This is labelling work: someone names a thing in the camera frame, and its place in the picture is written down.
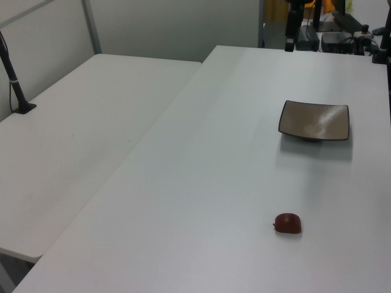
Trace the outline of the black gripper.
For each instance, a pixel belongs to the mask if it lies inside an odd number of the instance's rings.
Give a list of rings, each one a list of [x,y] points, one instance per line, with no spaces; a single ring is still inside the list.
[[[304,17],[305,0],[290,0],[285,36],[285,51],[294,51],[295,38]]]

